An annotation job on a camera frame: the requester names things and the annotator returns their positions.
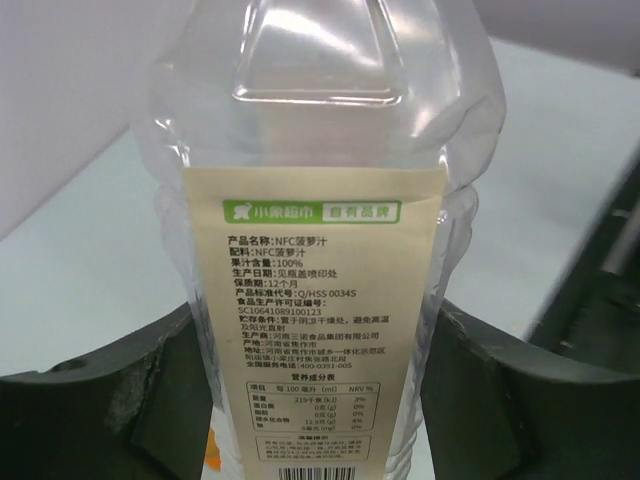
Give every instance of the white wall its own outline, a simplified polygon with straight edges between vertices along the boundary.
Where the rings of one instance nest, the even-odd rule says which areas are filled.
[[[0,0],[0,239],[127,126],[192,0]]]

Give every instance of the clear plastic bottle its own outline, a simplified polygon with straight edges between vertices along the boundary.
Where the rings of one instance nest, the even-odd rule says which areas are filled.
[[[449,186],[385,476],[406,478],[432,327],[471,237],[478,203],[471,183],[486,169],[505,116],[472,0],[200,0],[180,39],[149,69],[143,98],[134,130],[161,183],[162,237],[197,318],[222,470],[233,479],[244,474],[181,169],[446,165]]]

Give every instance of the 小象超市 logo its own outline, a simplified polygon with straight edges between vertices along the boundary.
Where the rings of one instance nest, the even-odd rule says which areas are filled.
[[[234,220],[251,220],[249,218],[249,211],[251,210],[251,203],[247,202],[244,205],[236,205],[233,207],[233,219]]]
[[[316,202],[290,200],[225,200],[227,223],[248,224],[335,224],[397,223],[398,201]]]

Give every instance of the white table surface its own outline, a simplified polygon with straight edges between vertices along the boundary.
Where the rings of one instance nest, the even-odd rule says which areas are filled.
[[[508,118],[447,296],[522,335],[635,148],[640,81],[495,48]],[[185,301],[155,188],[126,134],[0,242],[0,375],[48,369]],[[424,433],[416,452],[411,477],[433,478]]]

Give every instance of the black holder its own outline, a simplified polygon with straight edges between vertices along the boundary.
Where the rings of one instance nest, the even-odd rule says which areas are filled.
[[[422,385],[438,480],[640,479],[640,156],[624,179],[528,342],[445,301]],[[0,378],[0,478],[195,480],[211,408],[183,305]]]
[[[183,305],[49,372],[0,378],[0,478],[198,479],[211,409]]]
[[[639,204],[640,156],[528,342],[445,302],[422,386],[438,480],[640,478]]]

